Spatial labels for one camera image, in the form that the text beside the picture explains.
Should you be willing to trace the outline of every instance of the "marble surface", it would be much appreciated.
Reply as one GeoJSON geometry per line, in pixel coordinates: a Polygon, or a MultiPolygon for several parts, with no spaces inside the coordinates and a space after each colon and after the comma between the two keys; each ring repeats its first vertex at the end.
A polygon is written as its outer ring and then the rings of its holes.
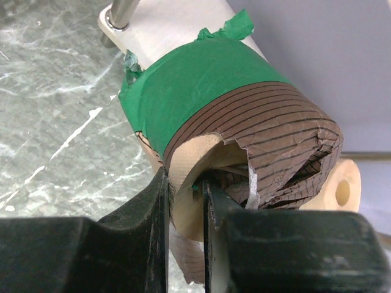
{"type": "MultiPolygon", "coordinates": [[[[116,94],[123,55],[97,0],[0,1],[0,217],[99,219],[153,173],[116,94]]],[[[186,285],[172,255],[170,292],[186,285]]]]}

